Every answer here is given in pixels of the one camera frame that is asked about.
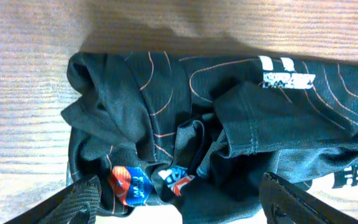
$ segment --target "wooden surface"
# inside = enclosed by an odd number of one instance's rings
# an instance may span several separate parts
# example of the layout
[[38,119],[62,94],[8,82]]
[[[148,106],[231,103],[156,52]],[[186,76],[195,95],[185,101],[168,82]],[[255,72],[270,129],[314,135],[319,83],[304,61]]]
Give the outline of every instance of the wooden surface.
[[[0,0],[0,223],[65,184],[70,127],[60,111],[78,97],[65,71],[80,49],[358,63],[358,0]],[[357,194],[329,192],[358,218]]]

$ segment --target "dark green fabric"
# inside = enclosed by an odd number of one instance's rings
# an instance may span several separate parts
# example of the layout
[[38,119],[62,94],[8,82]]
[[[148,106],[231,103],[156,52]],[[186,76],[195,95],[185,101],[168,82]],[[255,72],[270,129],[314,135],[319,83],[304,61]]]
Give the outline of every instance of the dark green fabric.
[[[185,223],[222,223],[261,208],[264,172],[295,183],[358,166],[358,67],[294,66],[316,75],[315,90],[262,88],[258,57],[72,56],[68,81],[82,97],[62,116],[73,127],[73,180],[141,167],[154,185],[148,205],[174,204]],[[284,72],[279,58],[273,67]],[[157,174],[174,165],[196,175],[181,197]],[[125,214],[112,195],[103,187],[104,213]]]

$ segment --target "wooden table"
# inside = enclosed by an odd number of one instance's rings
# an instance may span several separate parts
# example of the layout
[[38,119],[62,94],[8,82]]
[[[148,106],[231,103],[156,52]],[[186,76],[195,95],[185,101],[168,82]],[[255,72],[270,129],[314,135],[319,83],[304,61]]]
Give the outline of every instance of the wooden table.
[[[65,71],[79,50],[358,62],[358,0],[0,0],[0,223],[65,185],[60,111],[78,97]],[[332,203],[358,218],[351,194]]]

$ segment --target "colorful printed patch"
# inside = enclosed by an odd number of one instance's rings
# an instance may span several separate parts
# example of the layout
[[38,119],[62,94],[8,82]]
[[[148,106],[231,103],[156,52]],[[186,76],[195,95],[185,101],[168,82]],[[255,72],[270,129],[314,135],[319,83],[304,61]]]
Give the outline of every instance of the colorful printed patch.
[[193,175],[187,175],[187,168],[180,166],[161,170],[158,175],[176,196],[181,196],[180,189],[194,179]]
[[124,205],[144,205],[153,185],[140,167],[114,166],[109,183]]

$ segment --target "white label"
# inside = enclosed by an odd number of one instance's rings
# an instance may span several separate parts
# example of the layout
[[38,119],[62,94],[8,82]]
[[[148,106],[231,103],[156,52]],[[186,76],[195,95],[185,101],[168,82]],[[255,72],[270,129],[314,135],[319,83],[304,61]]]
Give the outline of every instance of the white label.
[[295,72],[295,67],[293,64],[293,60],[290,58],[280,58],[283,62],[284,70],[288,72]]
[[314,74],[265,72],[263,88],[310,89],[315,78]]
[[260,62],[262,63],[262,69],[265,71],[273,71],[273,61],[268,56],[260,55],[258,56],[260,59]]

